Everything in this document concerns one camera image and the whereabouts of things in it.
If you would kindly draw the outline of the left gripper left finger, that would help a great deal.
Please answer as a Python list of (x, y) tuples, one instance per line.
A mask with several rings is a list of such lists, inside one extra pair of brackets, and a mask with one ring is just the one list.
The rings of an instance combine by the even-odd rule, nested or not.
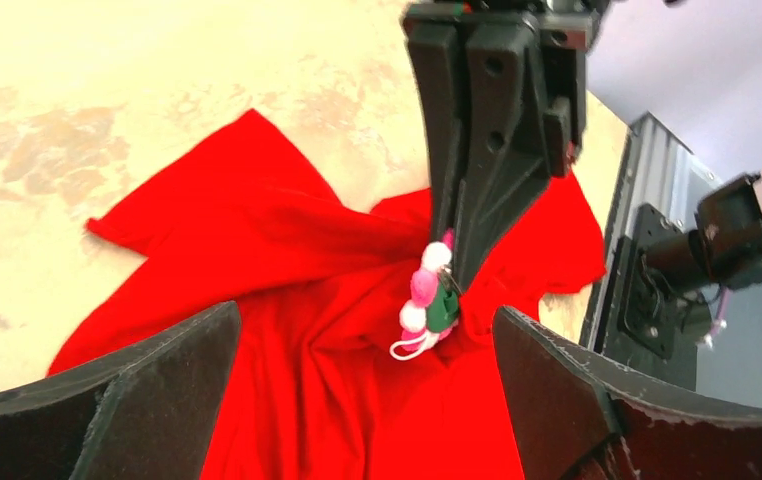
[(196, 479), (240, 336), (213, 306), (143, 341), (0, 392), (0, 479)]

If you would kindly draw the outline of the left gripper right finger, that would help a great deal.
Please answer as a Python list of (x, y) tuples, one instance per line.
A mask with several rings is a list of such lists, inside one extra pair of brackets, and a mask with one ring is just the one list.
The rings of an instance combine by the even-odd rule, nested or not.
[(493, 338), (529, 479), (762, 479), (762, 409), (657, 380), (515, 309)]

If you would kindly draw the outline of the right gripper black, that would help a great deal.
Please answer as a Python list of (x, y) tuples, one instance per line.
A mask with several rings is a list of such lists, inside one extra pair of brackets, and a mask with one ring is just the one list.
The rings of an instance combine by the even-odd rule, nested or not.
[(454, 227), (462, 290), (570, 170), (583, 134), (582, 50), (602, 19), (601, 1), (421, 1), (404, 10), (428, 148), (430, 238)]

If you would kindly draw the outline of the red t-shirt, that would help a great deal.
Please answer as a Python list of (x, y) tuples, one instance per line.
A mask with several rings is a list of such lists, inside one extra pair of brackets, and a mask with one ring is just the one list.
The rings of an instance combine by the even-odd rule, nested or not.
[(242, 334), (206, 479), (520, 479), (492, 323), (536, 315), (605, 271), (573, 177), (554, 180), (493, 249), (459, 324), (400, 362), (399, 312), (428, 242), (426, 190), (367, 213), (255, 111), (88, 222), (144, 263), (60, 348), (51, 373), (233, 300)]

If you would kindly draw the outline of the pink flower brooch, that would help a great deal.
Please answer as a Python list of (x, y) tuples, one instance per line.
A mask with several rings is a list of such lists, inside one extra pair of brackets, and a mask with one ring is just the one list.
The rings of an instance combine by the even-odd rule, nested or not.
[(454, 231), (424, 249), (410, 278), (410, 299), (399, 312), (401, 338), (389, 348), (398, 361), (412, 360), (446, 338), (458, 324), (460, 290), (452, 277)]

